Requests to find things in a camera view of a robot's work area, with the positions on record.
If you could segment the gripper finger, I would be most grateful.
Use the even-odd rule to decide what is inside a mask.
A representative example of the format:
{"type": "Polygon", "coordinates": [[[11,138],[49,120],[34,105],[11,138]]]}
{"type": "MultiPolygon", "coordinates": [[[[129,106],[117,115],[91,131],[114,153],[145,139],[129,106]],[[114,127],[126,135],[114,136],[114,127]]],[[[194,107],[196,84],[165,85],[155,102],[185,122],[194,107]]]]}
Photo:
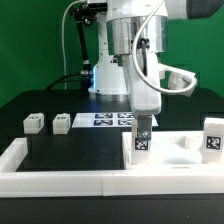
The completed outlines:
{"type": "Polygon", "coordinates": [[[151,116],[139,116],[137,118],[138,124],[138,138],[140,140],[150,140],[152,134],[152,117],[151,116]]]}

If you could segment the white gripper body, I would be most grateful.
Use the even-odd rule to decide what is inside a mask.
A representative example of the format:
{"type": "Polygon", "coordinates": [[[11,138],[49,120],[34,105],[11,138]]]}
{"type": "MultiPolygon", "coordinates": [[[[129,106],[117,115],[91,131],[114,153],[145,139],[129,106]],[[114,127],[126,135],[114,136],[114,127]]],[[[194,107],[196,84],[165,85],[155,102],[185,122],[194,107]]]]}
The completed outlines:
{"type": "MultiPolygon", "coordinates": [[[[128,99],[135,117],[159,114],[161,93],[146,85],[135,70],[132,56],[122,56],[122,67],[128,99]]],[[[156,87],[160,86],[158,58],[155,53],[147,54],[147,76],[156,87]]]]}

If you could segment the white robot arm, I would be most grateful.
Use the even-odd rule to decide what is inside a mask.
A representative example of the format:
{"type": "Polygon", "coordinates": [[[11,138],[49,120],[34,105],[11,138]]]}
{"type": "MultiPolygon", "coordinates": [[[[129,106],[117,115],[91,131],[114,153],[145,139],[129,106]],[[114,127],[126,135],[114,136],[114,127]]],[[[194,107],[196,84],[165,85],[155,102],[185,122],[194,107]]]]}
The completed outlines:
{"type": "Polygon", "coordinates": [[[168,21],[214,15],[224,0],[87,0],[106,14],[108,53],[122,60],[137,136],[149,141],[152,116],[161,111],[161,96],[192,94],[195,74],[158,61],[167,50],[168,21]]]}

